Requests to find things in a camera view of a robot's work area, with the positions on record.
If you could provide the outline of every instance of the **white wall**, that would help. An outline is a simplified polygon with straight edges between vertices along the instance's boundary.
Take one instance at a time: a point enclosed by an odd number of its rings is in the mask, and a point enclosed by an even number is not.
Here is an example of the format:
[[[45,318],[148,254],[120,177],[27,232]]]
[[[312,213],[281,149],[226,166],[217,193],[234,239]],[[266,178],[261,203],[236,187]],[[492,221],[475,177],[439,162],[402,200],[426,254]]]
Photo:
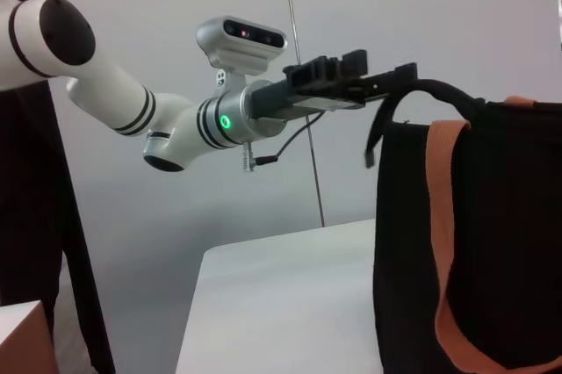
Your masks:
[[[70,1],[99,43],[151,90],[194,99],[213,89],[213,70],[193,36],[204,19],[231,13],[290,32],[286,0]],[[295,0],[295,6],[304,60],[361,47],[369,50],[372,73],[418,61],[423,76],[475,96],[558,99],[556,0]],[[280,79],[289,63],[292,50],[272,66],[270,79]],[[280,163],[253,175],[242,174],[240,150],[204,156],[183,174],[163,174],[142,161],[142,139],[122,138],[81,113],[61,81],[52,88],[118,372],[174,372],[203,252],[319,225],[306,136]],[[364,169],[362,154],[375,110],[328,114],[314,127],[329,224],[374,214],[376,171]],[[413,121],[454,115],[423,95],[398,112]],[[287,135],[256,149],[272,153]]]

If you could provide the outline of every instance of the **black tote bag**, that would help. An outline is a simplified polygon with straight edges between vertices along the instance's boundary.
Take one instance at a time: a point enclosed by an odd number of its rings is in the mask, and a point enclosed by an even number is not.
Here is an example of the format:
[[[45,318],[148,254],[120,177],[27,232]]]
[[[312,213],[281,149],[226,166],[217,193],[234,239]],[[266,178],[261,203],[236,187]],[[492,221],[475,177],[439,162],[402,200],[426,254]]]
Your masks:
[[[415,90],[465,121],[392,122]],[[368,165],[382,137],[373,301],[385,374],[562,372],[562,107],[418,81],[379,108]]]

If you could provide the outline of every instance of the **cable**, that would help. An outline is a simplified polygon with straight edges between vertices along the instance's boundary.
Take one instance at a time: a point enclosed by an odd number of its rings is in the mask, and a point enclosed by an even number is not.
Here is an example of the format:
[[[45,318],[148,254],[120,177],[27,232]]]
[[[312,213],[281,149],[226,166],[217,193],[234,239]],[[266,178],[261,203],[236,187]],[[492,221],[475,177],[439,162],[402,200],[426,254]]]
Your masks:
[[[320,112],[309,123],[304,124],[301,128],[299,128],[291,137],[289,137],[289,140],[287,140],[285,142],[285,144],[279,149],[279,151],[276,154],[271,155],[271,156],[257,157],[256,158],[256,166],[263,166],[263,165],[267,165],[268,163],[277,162],[277,160],[279,159],[279,156],[289,147],[289,145],[292,143],[292,141],[295,140],[299,136],[299,134],[301,134],[303,131],[305,131],[309,126],[311,126],[316,121],[318,121],[320,118],[322,118],[325,113],[326,113],[325,111]]]

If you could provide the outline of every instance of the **cardboard box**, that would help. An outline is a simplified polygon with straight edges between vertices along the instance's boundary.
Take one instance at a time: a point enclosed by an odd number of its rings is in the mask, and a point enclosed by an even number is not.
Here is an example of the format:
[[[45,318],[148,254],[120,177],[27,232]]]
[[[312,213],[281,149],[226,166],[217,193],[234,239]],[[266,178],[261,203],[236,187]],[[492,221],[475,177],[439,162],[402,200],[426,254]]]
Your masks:
[[[0,374],[58,374],[39,301],[0,307]]]

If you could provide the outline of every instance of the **green led light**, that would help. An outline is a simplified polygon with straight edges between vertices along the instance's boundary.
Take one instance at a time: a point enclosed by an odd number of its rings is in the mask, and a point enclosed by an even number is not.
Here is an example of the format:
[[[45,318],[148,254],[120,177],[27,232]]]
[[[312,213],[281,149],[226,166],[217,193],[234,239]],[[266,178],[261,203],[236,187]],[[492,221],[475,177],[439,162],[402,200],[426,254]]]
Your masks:
[[[226,115],[222,115],[222,116],[220,117],[220,124],[222,125],[222,127],[223,127],[225,130],[229,130],[230,127],[232,126],[232,123],[230,122],[230,118],[229,118],[228,116],[226,116]]]

